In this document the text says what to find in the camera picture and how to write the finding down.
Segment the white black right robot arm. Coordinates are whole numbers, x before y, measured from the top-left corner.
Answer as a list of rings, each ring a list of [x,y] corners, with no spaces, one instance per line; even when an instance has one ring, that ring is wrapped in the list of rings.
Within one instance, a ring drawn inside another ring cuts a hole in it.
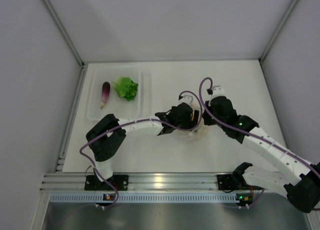
[[[233,182],[240,189],[248,185],[268,189],[285,197],[303,213],[316,211],[320,201],[320,166],[304,160],[268,135],[246,115],[238,115],[229,99],[214,96],[202,102],[205,125],[217,125],[232,139],[267,160],[275,172],[242,163],[234,170]]]

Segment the clear polka dot zip bag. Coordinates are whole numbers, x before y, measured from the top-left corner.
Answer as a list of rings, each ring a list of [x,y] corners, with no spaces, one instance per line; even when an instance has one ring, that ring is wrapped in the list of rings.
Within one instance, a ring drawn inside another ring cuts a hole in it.
[[[192,131],[175,130],[172,134],[176,139],[185,142],[199,140],[200,138],[204,137],[209,131],[209,127],[204,124],[204,120],[202,118],[202,115],[200,114],[200,107],[194,104],[192,104],[191,107],[194,113],[199,113],[197,118],[197,122],[199,123],[198,127]]]

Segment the purple fake eggplant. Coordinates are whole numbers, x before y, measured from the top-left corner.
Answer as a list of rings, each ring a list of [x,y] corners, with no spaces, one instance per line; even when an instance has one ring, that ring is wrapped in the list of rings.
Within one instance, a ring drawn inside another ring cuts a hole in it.
[[[109,82],[104,82],[102,85],[101,90],[101,103],[100,103],[100,109],[103,109],[108,101],[109,94],[110,94],[110,88],[111,85]]]

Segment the green fake lettuce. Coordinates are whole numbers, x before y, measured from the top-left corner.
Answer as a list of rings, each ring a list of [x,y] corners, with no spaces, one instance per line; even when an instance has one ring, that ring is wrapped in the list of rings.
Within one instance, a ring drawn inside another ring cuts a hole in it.
[[[133,82],[129,77],[119,77],[113,81],[113,88],[118,97],[127,101],[135,99],[138,92],[138,84]]]

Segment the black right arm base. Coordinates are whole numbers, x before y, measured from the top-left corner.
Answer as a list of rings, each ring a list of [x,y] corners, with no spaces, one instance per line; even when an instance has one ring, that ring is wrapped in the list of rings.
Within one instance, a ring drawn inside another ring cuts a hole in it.
[[[224,192],[236,190],[250,190],[251,187],[245,182],[244,178],[235,174],[217,175],[218,189]]]

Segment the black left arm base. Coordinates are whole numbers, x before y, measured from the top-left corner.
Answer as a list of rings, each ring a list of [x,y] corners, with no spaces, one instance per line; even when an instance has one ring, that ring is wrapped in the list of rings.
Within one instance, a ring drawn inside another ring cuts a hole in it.
[[[128,175],[113,175],[108,181],[118,190],[126,191],[128,189],[129,176]],[[85,180],[85,191],[112,191],[106,182],[100,181],[96,175],[88,175]]]

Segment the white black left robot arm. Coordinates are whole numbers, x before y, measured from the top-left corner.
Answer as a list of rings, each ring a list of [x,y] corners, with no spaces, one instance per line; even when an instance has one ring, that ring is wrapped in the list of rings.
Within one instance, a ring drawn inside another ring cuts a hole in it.
[[[112,157],[121,147],[125,138],[131,136],[160,136],[175,130],[188,131],[200,124],[201,111],[183,102],[167,112],[157,112],[148,118],[119,119],[108,114],[86,134],[89,148],[93,152],[95,183],[102,190],[113,184]]]

